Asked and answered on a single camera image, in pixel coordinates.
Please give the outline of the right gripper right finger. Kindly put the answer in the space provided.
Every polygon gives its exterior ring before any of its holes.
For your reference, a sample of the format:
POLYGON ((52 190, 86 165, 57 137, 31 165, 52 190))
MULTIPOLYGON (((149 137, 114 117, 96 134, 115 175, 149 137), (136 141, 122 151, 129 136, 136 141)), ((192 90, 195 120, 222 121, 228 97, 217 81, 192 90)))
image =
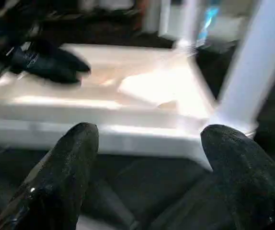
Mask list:
POLYGON ((275 230, 275 162, 229 126, 208 125, 200 136, 236 229, 275 230))

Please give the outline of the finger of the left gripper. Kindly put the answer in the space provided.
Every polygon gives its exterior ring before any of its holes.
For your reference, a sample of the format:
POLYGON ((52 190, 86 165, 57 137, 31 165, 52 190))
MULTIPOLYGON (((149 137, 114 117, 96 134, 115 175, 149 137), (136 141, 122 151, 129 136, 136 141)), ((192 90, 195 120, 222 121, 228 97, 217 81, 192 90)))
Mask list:
POLYGON ((11 65, 42 79, 65 85, 80 84, 79 73, 91 72, 87 62, 52 44, 31 44, 26 50, 15 48, 11 53, 11 65))

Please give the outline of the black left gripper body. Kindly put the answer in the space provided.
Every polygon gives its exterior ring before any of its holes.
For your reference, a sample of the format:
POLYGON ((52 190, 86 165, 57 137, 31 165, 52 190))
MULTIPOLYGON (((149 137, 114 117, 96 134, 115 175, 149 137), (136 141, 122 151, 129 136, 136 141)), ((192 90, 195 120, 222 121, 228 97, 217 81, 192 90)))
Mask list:
POLYGON ((20 46, 26 43, 27 34, 33 24, 34 20, 30 17, 18 17, 17 15, 0 17, 0 77, 7 69, 15 74, 20 74, 22 71, 35 74, 35 71, 27 69, 26 65, 16 66, 18 62, 12 59, 16 51, 23 54, 20 46))

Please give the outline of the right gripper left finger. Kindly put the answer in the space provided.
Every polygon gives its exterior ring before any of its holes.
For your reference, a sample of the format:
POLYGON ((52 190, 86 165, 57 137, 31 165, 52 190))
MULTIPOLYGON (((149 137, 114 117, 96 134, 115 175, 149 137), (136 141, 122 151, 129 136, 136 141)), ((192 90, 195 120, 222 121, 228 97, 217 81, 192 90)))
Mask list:
POLYGON ((81 122, 29 172, 0 214, 0 230, 74 230, 98 154, 99 130, 81 122))

